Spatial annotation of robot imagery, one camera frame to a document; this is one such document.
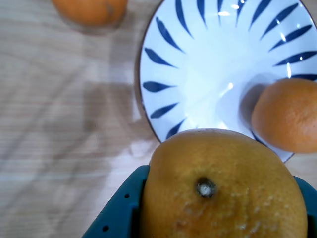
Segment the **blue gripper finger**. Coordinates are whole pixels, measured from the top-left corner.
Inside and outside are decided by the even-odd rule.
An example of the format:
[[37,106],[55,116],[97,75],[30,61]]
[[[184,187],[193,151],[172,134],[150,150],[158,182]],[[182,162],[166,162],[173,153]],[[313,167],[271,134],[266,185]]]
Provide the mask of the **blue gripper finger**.
[[317,191],[306,181],[294,177],[303,196],[308,219],[307,238],[317,238]]
[[138,167],[95,218],[83,238],[138,238],[149,165]]

